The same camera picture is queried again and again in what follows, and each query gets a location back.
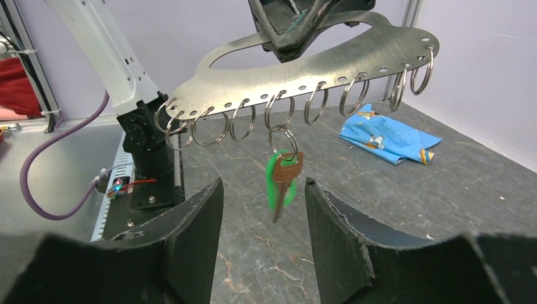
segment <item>stainless steel plate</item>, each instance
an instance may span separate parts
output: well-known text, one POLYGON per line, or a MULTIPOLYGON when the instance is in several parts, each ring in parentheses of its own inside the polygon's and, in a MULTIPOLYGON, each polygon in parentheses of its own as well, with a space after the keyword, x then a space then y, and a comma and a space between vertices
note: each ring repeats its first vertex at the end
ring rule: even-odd
POLYGON ((174 101, 166 107, 168 115, 181 120, 194 119, 207 109, 207 116, 235 110, 244 99, 244 107, 266 103, 282 90, 281 99, 313 92, 319 82, 328 89, 349 84, 358 73, 362 80, 401 73, 403 64, 408 70, 430 61, 426 47, 436 56, 439 42, 431 33, 418 28, 395 27, 386 17, 371 11, 351 11, 329 16, 319 29, 343 22, 364 22, 368 31, 322 53, 287 63, 246 70, 217 70, 210 68, 220 57, 240 49, 268 42, 264 33, 257 33, 225 44, 205 56, 193 78, 173 93, 174 101))

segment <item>green plastic key head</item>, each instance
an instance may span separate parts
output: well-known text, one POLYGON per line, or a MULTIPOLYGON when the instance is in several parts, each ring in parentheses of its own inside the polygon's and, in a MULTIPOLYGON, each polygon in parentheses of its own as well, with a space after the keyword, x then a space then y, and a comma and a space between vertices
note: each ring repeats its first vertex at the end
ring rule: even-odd
MULTIPOLYGON (((267 198, 268 198, 268 206, 271 210, 274 210, 276 207, 276 201, 278 200, 278 185, 274 182, 272 178, 272 172, 274 172, 274 167, 276 166, 276 161, 278 160, 278 156, 281 154, 287 153, 287 150, 280 150, 278 153, 272 155, 270 160, 267 163, 267 167, 265 168, 265 176, 267 178, 267 198)), ((293 162, 282 160, 282 165, 290 165, 293 162)), ((290 202, 294 199, 294 195, 296 194, 296 180, 292 181, 291 187, 287 190, 286 197, 284 200, 284 206, 288 206, 290 202)))

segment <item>blue towel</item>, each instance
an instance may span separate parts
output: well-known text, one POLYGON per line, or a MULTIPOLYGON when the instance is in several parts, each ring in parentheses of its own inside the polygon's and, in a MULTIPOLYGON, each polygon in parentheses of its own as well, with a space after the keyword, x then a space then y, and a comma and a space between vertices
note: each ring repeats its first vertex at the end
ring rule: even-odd
POLYGON ((371 104, 347 119, 339 136, 393 165, 407 158, 427 165, 434 154, 427 149, 442 140, 374 112, 371 104))

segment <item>brass key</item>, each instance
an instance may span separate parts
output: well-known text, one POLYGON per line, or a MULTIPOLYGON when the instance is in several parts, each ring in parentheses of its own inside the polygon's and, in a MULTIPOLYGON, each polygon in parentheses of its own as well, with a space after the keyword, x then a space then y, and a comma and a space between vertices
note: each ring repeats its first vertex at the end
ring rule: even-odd
POLYGON ((284 153, 278 157, 274 171, 272 172, 272 180, 278 185, 278 200, 274 208, 273 223, 276 223, 282 215, 282 209, 286 198, 286 193, 291 183, 302 172, 302 164, 304 163, 304 152, 298 152, 294 160, 290 160, 293 153, 284 153))

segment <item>metal key rack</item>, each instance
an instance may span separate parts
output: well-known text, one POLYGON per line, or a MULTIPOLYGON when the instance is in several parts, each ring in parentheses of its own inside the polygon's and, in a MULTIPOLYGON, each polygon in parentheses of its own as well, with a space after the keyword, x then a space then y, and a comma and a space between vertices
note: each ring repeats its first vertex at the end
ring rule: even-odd
POLYGON ((211 65, 220 57, 240 49, 259 46, 269 42, 267 36, 260 32, 223 45, 207 56, 198 65, 193 78, 179 86, 169 101, 162 104, 155 114, 155 124, 166 133, 168 146, 183 151, 192 142, 201 146, 219 143, 227 133, 236 141, 243 141, 253 129, 255 106, 266 103, 265 126, 268 129, 268 141, 274 153, 277 149, 272 134, 283 132, 293 147, 295 157, 298 146, 293 133, 287 128, 294 113, 294 97, 311 93, 307 99, 304 120, 314 124, 321 117, 328 100, 329 89, 345 86, 339 103, 339 112, 350 116, 360 107, 369 90, 369 81, 380 77, 396 75, 390 98, 390 109, 396 111, 401 103, 407 85, 407 73, 410 75, 410 88, 415 95, 427 87, 433 72, 434 57, 439 51, 439 42, 435 36, 418 28, 395 27, 386 17, 371 11, 351 11, 331 15, 319 26, 325 29, 344 22, 364 22, 371 25, 368 31, 355 38, 328 49, 322 53, 300 58, 280 65, 251 68, 246 70, 217 70, 211 65), (427 65, 422 83, 417 87, 417 72, 427 65), (360 96, 345 111, 350 90, 357 83, 362 83, 360 96), (313 97, 323 91, 324 97, 317 114, 310 118, 313 97), (270 112, 276 101, 289 99, 289 113, 284 123, 272 125, 270 112), (242 137, 237 137, 234 119, 241 108, 251 108, 250 126, 242 137), (158 123, 158 115, 165 108, 171 119, 164 129, 158 123), (231 118, 227 112, 233 111, 231 118), (196 123, 202 117, 221 114, 225 118, 222 133, 212 142, 199 142, 196 139, 196 123), (179 128, 172 130, 172 123, 181 121, 179 128), (188 124, 190 137, 179 149, 170 142, 170 136, 178 134, 188 124))

